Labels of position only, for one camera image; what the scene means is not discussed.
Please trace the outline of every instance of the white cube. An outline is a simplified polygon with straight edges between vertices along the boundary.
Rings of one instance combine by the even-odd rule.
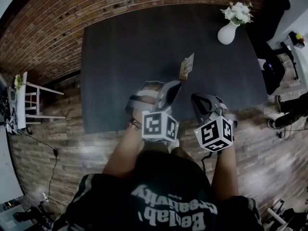
[[[200,146],[211,152],[218,152],[233,145],[233,131],[231,120],[218,116],[205,125],[197,128],[194,133]]]
[[[174,142],[179,123],[166,112],[142,112],[142,138],[153,142]]]

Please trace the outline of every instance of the brick wall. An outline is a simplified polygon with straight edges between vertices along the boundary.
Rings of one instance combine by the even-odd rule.
[[[146,7],[177,3],[225,4],[263,0],[30,0],[0,39],[0,71],[7,77],[29,71],[45,84],[80,69],[84,27]]]

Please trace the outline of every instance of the white flower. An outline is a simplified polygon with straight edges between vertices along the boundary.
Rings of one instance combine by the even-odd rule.
[[[238,6],[238,5],[233,5],[232,6],[232,11],[236,12],[236,13],[241,13],[243,12],[242,7]]]
[[[244,19],[244,16],[245,15],[243,13],[241,13],[241,12],[237,12],[236,15],[235,15],[235,17],[237,19],[241,20],[241,21]]]
[[[225,18],[228,20],[231,20],[235,15],[235,13],[230,9],[230,7],[224,11],[224,14],[225,14]]]
[[[244,5],[243,5],[241,2],[237,2],[237,3],[235,4],[235,6],[243,7]]]
[[[249,22],[249,17],[248,17],[248,15],[246,15],[246,14],[244,14],[243,15],[243,19],[242,19],[242,21],[244,22],[244,23],[247,23],[247,22]]]
[[[243,6],[242,10],[244,13],[249,13],[249,8],[247,6]]]

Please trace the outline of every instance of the white vase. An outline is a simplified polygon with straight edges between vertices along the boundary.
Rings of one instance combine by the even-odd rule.
[[[235,37],[235,31],[239,25],[234,24],[232,21],[226,26],[221,28],[218,32],[217,38],[222,44],[231,44]]]

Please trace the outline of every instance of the power outlet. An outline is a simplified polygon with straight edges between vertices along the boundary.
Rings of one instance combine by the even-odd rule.
[[[43,192],[42,194],[43,194],[43,196],[44,196],[44,200],[45,200],[46,202],[49,202],[49,199],[48,199],[46,193]]]

